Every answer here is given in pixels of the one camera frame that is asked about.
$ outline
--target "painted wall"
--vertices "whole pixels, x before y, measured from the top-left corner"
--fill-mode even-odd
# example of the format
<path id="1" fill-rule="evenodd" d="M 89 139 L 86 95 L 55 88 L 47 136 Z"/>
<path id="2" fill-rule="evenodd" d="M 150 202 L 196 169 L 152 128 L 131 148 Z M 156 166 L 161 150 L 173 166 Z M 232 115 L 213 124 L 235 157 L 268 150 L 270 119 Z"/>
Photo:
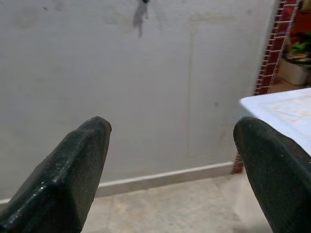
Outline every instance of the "painted wall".
<path id="1" fill-rule="evenodd" d="M 261 4 L 151 0 L 139 32 L 138 0 L 1 0 L 0 199 L 95 115 L 113 127 L 102 182 L 232 161 Z"/>

